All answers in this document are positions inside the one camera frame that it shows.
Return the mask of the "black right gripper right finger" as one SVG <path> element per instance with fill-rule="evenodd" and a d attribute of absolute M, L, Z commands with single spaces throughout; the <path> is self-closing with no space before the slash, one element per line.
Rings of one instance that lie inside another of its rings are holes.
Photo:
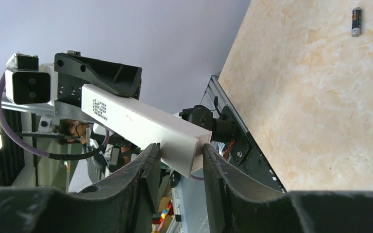
<path fill-rule="evenodd" d="M 373 233 L 373 192 L 270 188 L 203 147 L 212 233 Z"/>

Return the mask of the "long white remote control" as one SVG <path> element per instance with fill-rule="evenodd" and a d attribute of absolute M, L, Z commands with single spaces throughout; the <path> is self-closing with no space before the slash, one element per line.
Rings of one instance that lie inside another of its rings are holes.
<path fill-rule="evenodd" d="M 82 87 L 81 110 L 141 149 L 160 143 L 161 160 L 186 178 L 203 167 L 203 146 L 212 136 L 207 129 L 93 84 Z"/>

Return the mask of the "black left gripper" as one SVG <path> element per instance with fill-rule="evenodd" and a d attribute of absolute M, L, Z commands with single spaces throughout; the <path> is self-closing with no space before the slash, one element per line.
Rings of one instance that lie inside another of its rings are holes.
<path fill-rule="evenodd" d="M 142 68 L 70 53 L 54 56 L 57 91 L 54 113 L 58 118 L 93 122 L 81 110 L 82 87 L 91 83 L 109 93 L 132 97 L 141 84 Z"/>

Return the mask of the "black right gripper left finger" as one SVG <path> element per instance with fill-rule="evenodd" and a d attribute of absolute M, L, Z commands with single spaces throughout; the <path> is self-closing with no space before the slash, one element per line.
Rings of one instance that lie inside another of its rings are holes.
<path fill-rule="evenodd" d="M 0 233 L 150 233 L 158 209 L 160 145 L 78 193 L 0 187 Z"/>

